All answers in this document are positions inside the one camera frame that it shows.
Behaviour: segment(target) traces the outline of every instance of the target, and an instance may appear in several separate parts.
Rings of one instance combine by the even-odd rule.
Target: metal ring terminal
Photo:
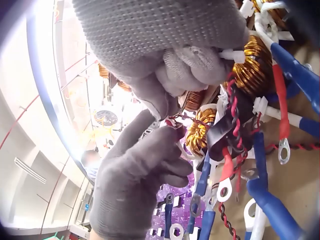
[[[283,149],[286,149],[287,151],[287,156],[285,159],[281,157],[281,152]],[[290,159],[290,146],[287,138],[281,139],[279,142],[278,159],[280,164],[286,164]]]
[[[168,193],[166,198],[165,198],[165,203],[166,204],[173,204],[174,200],[174,194],[173,193]]]
[[[250,180],[259,178],[258,170],[256,168],[250,168],[241,173],[241,178],[249,182]]]
[[[200,211],[200,209],[199,209],[200,199],[201,199],[200,195],[198,195],[198,194],[195,193],[195,194],[193,195],[192,199],[191,199],[191,202],[190,202],[190,215],[191,215],[192,217],[194,217],[194,218],[199,217],[199,216],[200,216],[200,213],[201,213],[201,211]],[[193,212],[193,210],[192,210],[192,205],[193,205],[193,204],[196,204],[196,205],[197,205],[197,210],[196,210],[196,212]]]
[[[206,203],[205,203],[205,210],[206,211],[213,211],[213,208],[215,206],[215,204],[217,203],[218,199],[217,196],[211,196],[209,199],[207,199]]]

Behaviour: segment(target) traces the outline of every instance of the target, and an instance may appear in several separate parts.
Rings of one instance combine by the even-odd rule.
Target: copper toroidal inductor
[[[185,109],[193,112],[199,109],[204,99],[205,90],[200,92],[188,92]]]
[[[109,71],[101,63],[98,63],[100,76],[103,78],[109,77]]]
[[[260,12],[260,8],[256,0],[252,0],[255,12]],[[276,0],[261,0],[262,3],[274,3]],[[271,9],[268,10],[268,13],[271,15],[272,19],[275,21],[276,25],[283,30],[286,30],[285,23],[282,21],[284,16],[288,13],[285,9]]]
[[[216,109],[208,108],[206,110],[198,111],[196,114],[196,119],[202,121],[203,123],[214,122],[216,118]],[[186,137],[186,146],[190,147],[190,150],[199,156],[202,156],[200,150],[207,146],[206,142],[206,126],[193,122],[188,129]]]
[[[252,98],[261,97],[273,84],[271,53],[259,37],[250,35],[244,54],[245,63],[235,63],[232,69],[236,85]]]
[[[118,80],[118,86],[121,87],[126,92],[132,92],[131,87],[129,85],[127,85],[124,82],[121,82],[119,80]]]

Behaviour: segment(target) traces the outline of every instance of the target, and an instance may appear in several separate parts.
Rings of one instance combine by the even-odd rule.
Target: gloved hand
[[[164,183],[185,187],[192,166],[175,144],[183,136],[165,126],[137,142],[153,123],[143,110],[121,133],[98,170],[90,214],[94,232],[107,240],[145,239]]]
[[[159,120],[177,113],[177,96],[225,81],[223,49],[248,42],[234,0],[73,0],[101,63],[130,85]]]

